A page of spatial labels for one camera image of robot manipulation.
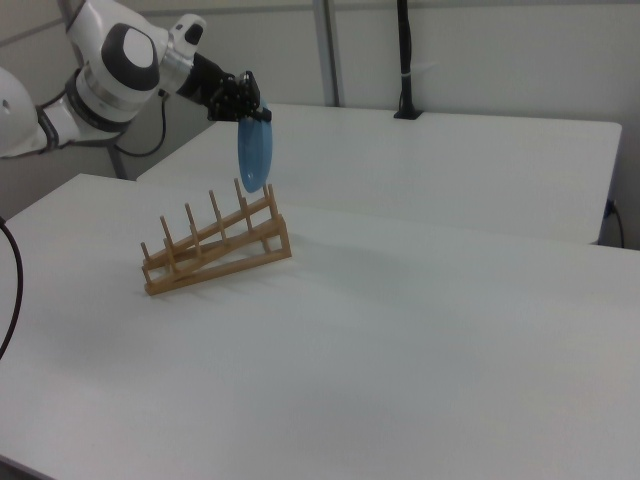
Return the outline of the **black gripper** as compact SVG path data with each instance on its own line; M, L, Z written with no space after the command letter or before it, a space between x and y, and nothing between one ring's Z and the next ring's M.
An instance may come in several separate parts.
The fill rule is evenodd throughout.
M251 71L224 77L206 106L211 121L272 121L272 112L261 107L260 90Z

